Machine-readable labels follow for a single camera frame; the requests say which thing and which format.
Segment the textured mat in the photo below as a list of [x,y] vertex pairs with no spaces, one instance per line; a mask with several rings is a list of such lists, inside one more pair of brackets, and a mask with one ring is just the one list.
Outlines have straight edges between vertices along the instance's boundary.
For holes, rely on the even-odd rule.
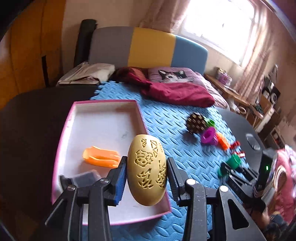
[[[235,137],[214,107],[199,108],[156,102],[143,98],[136,87],[115,82],[100,85],[95,94],[97,95],[91,99],[137,100],[149,134],[161,141],[166,157],[173,157],[179,168],[185,170],[190,178],[197,180],[204,186],[218,188],[221,185],[217,170],[222,161],[227,161],[230,153],[219,147],[202,146],[200,135],[190,134],[185,127],[186,118],[192,112],[199,112],[214,120],[218,131],[230,143],[233,143]],[[178,207],[173,201],[169,182],[167,191],[172,213],[146,222],[112,226],[113,240],[181,240],[185,226],[186,208]],[[212,229],[210,205],[207,205],[207,213],[207,227],[210,230]]]

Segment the purple toy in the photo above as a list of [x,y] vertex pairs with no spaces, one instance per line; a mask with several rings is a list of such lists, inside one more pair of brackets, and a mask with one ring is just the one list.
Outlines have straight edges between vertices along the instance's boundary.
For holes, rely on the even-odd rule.
[[210,126],[206,129],[200,137],[203,144],[216,146],[218,144],[218,139],[216,137],[216,129]]

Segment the husky print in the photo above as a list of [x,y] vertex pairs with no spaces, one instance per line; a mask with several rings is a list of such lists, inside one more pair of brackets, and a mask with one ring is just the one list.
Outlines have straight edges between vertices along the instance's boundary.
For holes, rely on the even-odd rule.
[[161,76],[161,81],[163,83],[172,83],[172,82],[188,82],[193,81],[193,78],[187,78],[184,70],[179,72],[167,72],[165,70],[158,70],[158,73]]

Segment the headboard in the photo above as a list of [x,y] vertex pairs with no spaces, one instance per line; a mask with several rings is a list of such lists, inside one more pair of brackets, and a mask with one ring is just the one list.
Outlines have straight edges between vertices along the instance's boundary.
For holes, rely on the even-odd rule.
[[90,44],[90,64],[186,67],[203,75],[207,49],[189,39],[166,32],[135,27],[95,29]]

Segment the orange toy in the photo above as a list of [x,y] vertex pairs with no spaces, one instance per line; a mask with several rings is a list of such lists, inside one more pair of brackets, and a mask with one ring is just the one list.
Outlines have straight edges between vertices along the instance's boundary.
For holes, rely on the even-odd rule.
[[221,133],[216,132],[216,137],[223,150],[227,150],[230,147],[230,144]]
[[105,150],[96,146],[86,148],[82,157],[87,163],[101,167],[117,168],[120,162],[117,151]]

